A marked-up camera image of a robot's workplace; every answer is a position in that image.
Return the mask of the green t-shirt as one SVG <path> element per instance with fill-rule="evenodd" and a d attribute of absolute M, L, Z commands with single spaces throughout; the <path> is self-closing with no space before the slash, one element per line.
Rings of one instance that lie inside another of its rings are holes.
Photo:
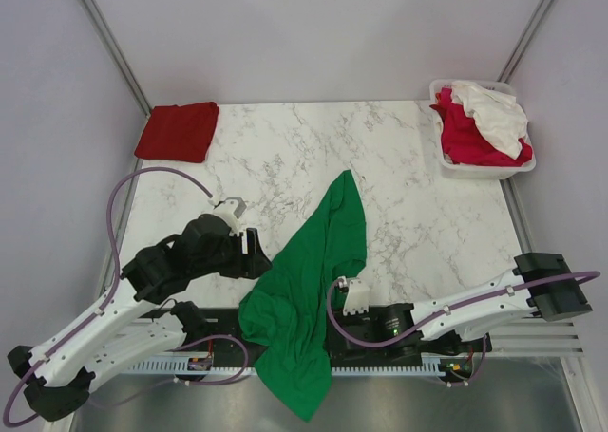
<path fill-rule="evenodd" d="M 239 303 L 243 339 L 265 348 L 254 364 L 259 379 L 305 422 L 332 385 L 327 292 L 338 277 L 366 267 L 366 231 L 359 191 L 345 170 Z"/>

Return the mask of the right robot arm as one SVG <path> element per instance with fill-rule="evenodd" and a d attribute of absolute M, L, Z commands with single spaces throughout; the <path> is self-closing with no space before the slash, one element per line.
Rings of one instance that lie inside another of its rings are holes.
<path fill-rule="evenodd" d="M 333 329 L 357 348 L 387 352 L 460 354 L 468 343 L 481 343 L 493 329 L 525 317 L 546 322 L 592 311 L 581 286 L 600 277 L 597 271 L 572 272 L 562 254 L 529 252 L 514 258 L 515 267 L 481 286 L 439 299 L 397 303 L 370 313 L 326 309 Z"/>

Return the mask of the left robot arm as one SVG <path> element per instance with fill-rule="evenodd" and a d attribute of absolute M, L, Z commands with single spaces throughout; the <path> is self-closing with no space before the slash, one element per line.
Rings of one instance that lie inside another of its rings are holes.
<path fill-rule="evenodd" d="M 118 333 L 208 274 L 257 279 L 272 267 L 257 229 L 236 232 L 219 216 L 203 214 L 179 234 L 143 248 L 110 289 L 56 336 L 8 355 L 34 417 L 55 422 L 124 369 L 159 352 L 198 349 L 212 339 L 204 313 L 193 302 L 176 303 L 146 329 Z"/>

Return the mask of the folded dark red t-shirt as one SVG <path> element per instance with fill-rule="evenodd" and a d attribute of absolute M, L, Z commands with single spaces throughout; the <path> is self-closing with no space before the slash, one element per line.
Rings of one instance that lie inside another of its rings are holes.
<path fill-rule="evenodd" d="M 219 118 L 214 102 L 153 108 L 134 155 L 142 160 L 203 163 Z"/>

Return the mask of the white plastic laundry basket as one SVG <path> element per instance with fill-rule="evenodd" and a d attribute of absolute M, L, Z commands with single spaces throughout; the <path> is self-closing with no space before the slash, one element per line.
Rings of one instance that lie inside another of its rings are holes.
<path fill-rule="evenodd" d="M 438 79 L 429 92 L 443 176 L 506 179 L 534 169 L 528 119 L 510 85 Z"/>

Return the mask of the red t-shirt in basket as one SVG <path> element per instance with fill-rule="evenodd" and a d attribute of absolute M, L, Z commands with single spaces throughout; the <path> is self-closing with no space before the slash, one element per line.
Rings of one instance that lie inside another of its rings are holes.
<path fill-rule="evenodd" d="M 431 108 L 442 121 L 441 146 L 443 154 L 454 164 L 483 167 L 521 167 L 533 159 L 532 146 L 525 137 L 520 140 L 522 152 L 515 159 L 497 151 L 479 133 L 459 103 L 451 99 L 451 87 L 443 87 L 435 94 Z"/>

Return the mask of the white t-shirt in basket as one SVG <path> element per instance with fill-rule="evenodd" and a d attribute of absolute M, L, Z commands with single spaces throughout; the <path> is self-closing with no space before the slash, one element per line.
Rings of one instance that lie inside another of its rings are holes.
<path fill-rule="evenodd" d="M 451 99 L 475 122 L 480 135 L 497 151 L 515 160 L 523 148 L 528 119 L 513 95 L 471 81 L 454 81 Z"/>

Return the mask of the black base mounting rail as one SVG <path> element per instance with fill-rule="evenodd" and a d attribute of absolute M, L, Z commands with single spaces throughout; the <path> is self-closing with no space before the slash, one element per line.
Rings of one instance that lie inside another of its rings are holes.
<path fill-rule="evenodd" d="M 354 316 L 344 316 L 341 311 L 335 310 L 333 316 L 350 335 L 361 340 L 375 342 L 387 340 L 409 328 L 413 324 L 411 309 L 411 304 L 401 303 L 372 307 L 368 312 Z M 188 343 L 212 334 L 242 337 L 236 308 L 202 309 L 195 307 L 190 315 L 198 320 L 203 320 L 204 323 L 197 327 L 195 336 L 186 339 Z M 392 346 L 366 348 L 346 340 L 333 325 L 328 324 L 324 349 L 329 354 L 333 369 L 380 369 L 400 366 L 419 367 L 423 364 L 425 354 L 456 357 L 461 354 L 489 352 L 492 346 L 489 337 L 466 342 L 454 330 L 435 340 L 424 341 L 422 332 L 418 330 Z"/>

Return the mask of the left aluminium frame post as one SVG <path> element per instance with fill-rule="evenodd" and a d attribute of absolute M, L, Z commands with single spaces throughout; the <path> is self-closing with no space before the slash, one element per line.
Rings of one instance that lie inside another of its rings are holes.
<path fill-rule="evenodd" d="M 148 99 L 140 86 L 132 67 L 127 61 L 110 25 L 105 20 L 105 16 L 96 0 L 78 0 L 85 11 L 87 18 L 100 38 L 104 48 L 108 52 L 113 64 L 119 70 L 123 82 L 128 87 L 140 110 L 149 116 L 152 111 Z"/>

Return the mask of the aluminium frame post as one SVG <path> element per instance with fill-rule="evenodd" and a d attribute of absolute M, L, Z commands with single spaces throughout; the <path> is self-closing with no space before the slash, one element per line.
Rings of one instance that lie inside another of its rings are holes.
<path fill-rule="evenodd" d="M 100 38 L 104 48 L 108 52 L 113 64 L 119 70 L 123 82 L 128 87 L 140 110 L 149 116 L 152 111 L 148 99 L 140 86 L 132 67 L 127 61 L 110 25 L 105 20 L 105 16 L 96 0 L 78 0 L 85 11 L 87 18 Z"/>
<path fill-rule="evenodd" d="M 498 76 L 499 82 L 509 83 L 512 80 L 525 53 L 531 47 L 536 35 L 540 32 L 542 25 L 548 19 L 557 2 L 558 0 L 539 0 Z"/>

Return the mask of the right aluminium frame post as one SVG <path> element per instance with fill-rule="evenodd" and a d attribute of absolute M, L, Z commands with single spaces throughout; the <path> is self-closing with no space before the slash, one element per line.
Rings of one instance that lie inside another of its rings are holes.
<path fill-rule="evenodd" d="M 512 80 L 525 53 L 531 47 L 536 35 L 540 32 L 542 25 L 548 19 L 557 2 L 558 0 L 539 0 L 498 76 L 499 82 L 509 83 Z"/>

